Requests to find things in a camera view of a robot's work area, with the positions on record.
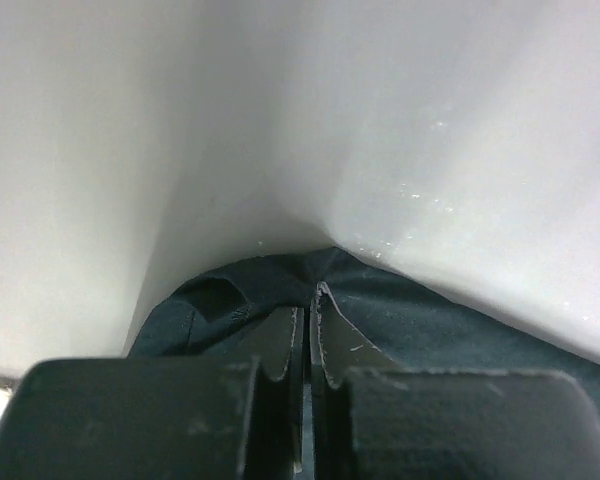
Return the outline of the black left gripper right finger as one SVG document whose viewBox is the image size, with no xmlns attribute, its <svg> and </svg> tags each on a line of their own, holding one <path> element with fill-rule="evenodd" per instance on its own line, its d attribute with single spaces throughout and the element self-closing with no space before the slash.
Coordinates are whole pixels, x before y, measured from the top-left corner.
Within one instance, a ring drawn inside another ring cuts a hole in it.
<svg viewBox="0 0 600 480">
<path fill-rule="evenodd" d="M 410 368 L 325 283 L 309 358 L 318 479 L 600 479 L 600 416 L 563 372 Z"/>
</svg>

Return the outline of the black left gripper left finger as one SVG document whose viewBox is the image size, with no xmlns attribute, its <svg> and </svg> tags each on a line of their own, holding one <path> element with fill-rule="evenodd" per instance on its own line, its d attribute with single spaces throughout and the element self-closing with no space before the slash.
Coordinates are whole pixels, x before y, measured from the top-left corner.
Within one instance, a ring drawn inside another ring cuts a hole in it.
<svg viewBox="0 0 600 480">
<path fill-rule="evenodd" d="M 303 335 L 281 308 L 224 354 L 40 363 L 0 419 L 0 479 L 291 479 Z"/>
</svg>

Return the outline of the black t shirt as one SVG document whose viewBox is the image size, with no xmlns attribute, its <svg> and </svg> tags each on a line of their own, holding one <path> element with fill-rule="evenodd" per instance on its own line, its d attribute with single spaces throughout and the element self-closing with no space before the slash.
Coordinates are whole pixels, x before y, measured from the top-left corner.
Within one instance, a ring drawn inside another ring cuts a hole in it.
<svg viewBox="0 0 600 480">
<path fill-rule="evenodd" d="M 411 367 L 561 370 L 600 412 L 600 365 L 338 248 L 254 257 L 186 281 L 151 311 L 130 353 L 220 351 L 278 307 L 308 308 L 321 282 L 354 326 Z"/>
</svg>

